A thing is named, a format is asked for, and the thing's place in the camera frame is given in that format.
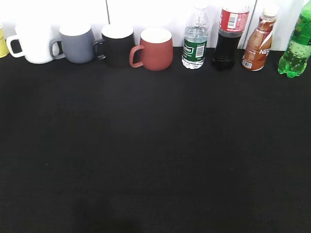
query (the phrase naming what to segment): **gray mug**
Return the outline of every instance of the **gray mug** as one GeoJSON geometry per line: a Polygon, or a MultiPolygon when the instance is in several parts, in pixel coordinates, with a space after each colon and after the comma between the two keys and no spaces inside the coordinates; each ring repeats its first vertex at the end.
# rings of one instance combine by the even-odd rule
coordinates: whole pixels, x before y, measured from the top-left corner
{"type": "Polygon", "coordinates": [[[94,34],[88,24],[63,25],[59,29],[60,38],[50,41],[50,54],[53,59],[66,57],[73,63],[86,63],[95,58],[94,34]],[[63,53],[54,55],[53,44],[60,42],[63,53]]]}

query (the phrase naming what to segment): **bottle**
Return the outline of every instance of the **bottle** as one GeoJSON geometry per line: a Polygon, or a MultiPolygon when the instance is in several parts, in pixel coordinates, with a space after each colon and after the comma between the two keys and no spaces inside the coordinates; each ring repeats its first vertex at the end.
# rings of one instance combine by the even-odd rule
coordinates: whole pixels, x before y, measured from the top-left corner
{"type": "Polygon", "coordinates": [[[227,1],[220,16],[217,46],[212,65],[218,70],[234,66],[238,44],[249,15],[248,0],[227,1]]]}
{"type": "Polygon", "coordinates": [[[187,22],[181,61],[188,69],[198,69],[204,63],[209,28],[206,7],[206,1],[197,0],[195,12],[187,22]]]}
{"type": "Polygon", "coordinates": [[[278,63],[278,72],[293,78],[301,75],[311,55],[311,0],[303,7],[288,47],[278,63]]]}
{"type": "Polygon", "coordinates": [[[273,26],[277,13],[278,6],[274,3],[263,9],[259,24],[250,36],[242,58],[242,65],[245,69],[258,71],[264,67],[272,44],[273,26]]]}

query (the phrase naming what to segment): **water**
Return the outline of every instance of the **water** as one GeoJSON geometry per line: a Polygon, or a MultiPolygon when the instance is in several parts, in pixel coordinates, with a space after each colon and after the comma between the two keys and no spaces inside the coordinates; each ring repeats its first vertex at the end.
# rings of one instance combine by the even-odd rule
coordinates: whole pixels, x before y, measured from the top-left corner
{"type": "MultiPolygon", "coordinates": [[[[203,43],[207,41],[208,28],[201,26],[188,26],[185,29],[185,39],[192,43],[203,43]]],[[[200,62],[192,62],[186,60],[183,56],[181,58],[183,65],[188,69],[198,69],[203,63],[204,59],[200,62]]]]}
{"type": "Polygon", "coordinates": [[[278,72],[287,74],[289,78],[301,75],[307,67],[310,54],[311,46],[300,45],[291,40],[288,49],[279,61],[278,72]]]}

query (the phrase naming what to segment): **green bottle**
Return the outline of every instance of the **green bottle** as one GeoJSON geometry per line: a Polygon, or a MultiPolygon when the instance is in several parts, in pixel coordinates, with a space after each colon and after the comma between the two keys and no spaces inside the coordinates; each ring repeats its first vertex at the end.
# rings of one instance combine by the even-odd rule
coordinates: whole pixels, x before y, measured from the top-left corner
{"type": "Polygon", "coordinates": [[[311,0],[303,7],[288,47],[278,63],[278,72],[293,78],[301,75],[311,55],[311,0]]]}

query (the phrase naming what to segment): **red mug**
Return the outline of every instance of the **red mug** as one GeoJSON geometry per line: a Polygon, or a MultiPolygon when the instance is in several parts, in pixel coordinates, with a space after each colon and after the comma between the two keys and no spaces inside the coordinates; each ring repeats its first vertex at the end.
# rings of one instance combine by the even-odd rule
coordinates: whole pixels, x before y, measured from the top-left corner
{"type": "Polygon", "coordinates": [[[140,45],[131,49],[130,65],[133,68],[144,66],[148,70],[159,71],[168,68],[173,61],[172,34],[163,28],[148,28],[140,34],[140,45]],[[133,62],[136,51],[140,61],[133,62]]]}

